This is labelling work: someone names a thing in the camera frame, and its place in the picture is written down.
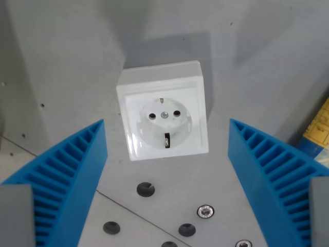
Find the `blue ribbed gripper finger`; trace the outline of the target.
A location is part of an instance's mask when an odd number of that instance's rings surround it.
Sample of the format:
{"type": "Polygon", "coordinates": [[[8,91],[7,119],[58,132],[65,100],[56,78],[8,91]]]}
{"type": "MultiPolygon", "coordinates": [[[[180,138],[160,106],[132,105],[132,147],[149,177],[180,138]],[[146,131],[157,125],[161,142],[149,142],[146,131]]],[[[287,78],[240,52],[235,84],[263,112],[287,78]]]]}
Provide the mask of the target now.
{"type": "Polygon", "coordinates": [[[228,157],[268,246],[311,246],[309,184],[328,168],[243,122],[230,119],[228,157]]]}
{"type": "Polygon", "coordinates": [[[77,246],[107,160],[104,121],[76,132],[3,181],[31,186],[36,246],[77,246]]]}

